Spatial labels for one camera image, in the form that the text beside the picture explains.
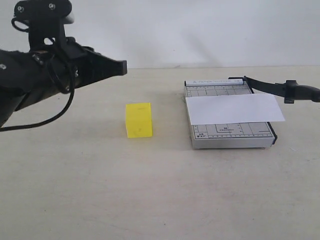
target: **white paper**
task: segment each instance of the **white paper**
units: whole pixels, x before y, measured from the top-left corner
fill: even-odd
[[[194,96],[186,104],[191,125],[285,121],[275,96],[268,93]]]

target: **white wall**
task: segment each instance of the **white wall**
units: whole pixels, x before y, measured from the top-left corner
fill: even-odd
[[[28,50],[2,0],[0,47]],[[130,68],[320,65],[319,0],[73,0],[67,35]]]

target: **yellow block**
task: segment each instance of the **yellow block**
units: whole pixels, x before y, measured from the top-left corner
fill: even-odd
[[[125,126],[129,139],[153,136],[151,103],[131,103],[125,106]]]

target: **white table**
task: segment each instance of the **white table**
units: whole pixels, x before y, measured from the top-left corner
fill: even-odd
[[[58,121],[0,134],[3,240],[318,240],[320,103],[278,98],[269,149],[193,150],[184,81],[248,76],[320,87],[320,67],[129,70],[79,89]],[[61,110],[59,95],[7,125]],[[152,103],[154,137],[127,139],[125,104]]]

